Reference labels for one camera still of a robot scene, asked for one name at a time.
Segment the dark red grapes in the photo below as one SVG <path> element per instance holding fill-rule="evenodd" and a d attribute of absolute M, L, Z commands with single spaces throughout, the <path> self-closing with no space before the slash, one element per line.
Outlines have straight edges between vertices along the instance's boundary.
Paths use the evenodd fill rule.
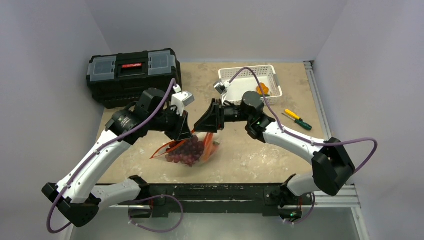
<path fill-rule="evenodd" d="M 165 159 L 170 163 L 192 167 L 200 161 L 204 143 L 196 135 L 190 139 L 173 141 L 165 151 Z"/>

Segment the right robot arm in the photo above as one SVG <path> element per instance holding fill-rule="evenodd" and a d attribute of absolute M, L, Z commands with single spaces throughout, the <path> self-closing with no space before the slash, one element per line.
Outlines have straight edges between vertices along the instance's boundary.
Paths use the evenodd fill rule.
<path fill-rule="evenodd" d="M 304 134 L 298 139 L 294 136 L 296 131 L 279 126 L 276 119 L 264 113 L 264 107 L 255 91 L 245 92 L 240 105 L 223 105 L 214 98 L 206 113 L 194 124 L 194 130 L 217 133 L 226 123 L 245 122 L 245 130 L 252 139 L 281 147 L 312 166 L 310 173 L 294 174 L 282 184 L 280 196 L 284 202 L 292 204 L 301 195 L 315 191 L 336 196 L 356 170 L 340 141 Z"/>

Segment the orange carrot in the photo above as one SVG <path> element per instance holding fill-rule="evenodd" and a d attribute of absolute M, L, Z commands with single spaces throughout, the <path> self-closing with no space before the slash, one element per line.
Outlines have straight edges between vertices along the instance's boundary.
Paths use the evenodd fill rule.
<path fill-rule="evenodd" d="M 202 163 L 207 162 L 218 150 L 221 144 L 219 133 L 205 133 L 203 136 L 204 150 L 200 157 Z"/>

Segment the clear zip top bag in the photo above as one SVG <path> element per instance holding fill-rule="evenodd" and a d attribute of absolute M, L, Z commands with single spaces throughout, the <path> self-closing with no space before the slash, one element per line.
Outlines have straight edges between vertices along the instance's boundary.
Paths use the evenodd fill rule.
<path fill-rule="evenodd" d="M 192 132 L 192 137 L 170 141 L 150 157 L 168 163 L 197 167 L 213 159 L 221 145 L 221 133 Z"/>

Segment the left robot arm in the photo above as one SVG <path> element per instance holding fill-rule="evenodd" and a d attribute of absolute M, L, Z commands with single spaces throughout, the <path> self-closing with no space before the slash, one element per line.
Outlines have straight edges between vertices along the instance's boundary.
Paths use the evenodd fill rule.
<path fill-rule="evenodd" d="M 185 107 L 195 100 L 188 91 L 176 88 L 145 90 L 138 101 L 117 111 L 106 123 L 99 139 L 62 180 L 47 183 L 42 193 L 70 225 L 83 227 L 103 209 L 125 202 L 142 205 L 152 197 L 149 184 L 140 176 L 130 176 L 112 185 L 98 181 L 112 164 L 149 132 L 162 132 L 181 141 L 192 136 Z"/>

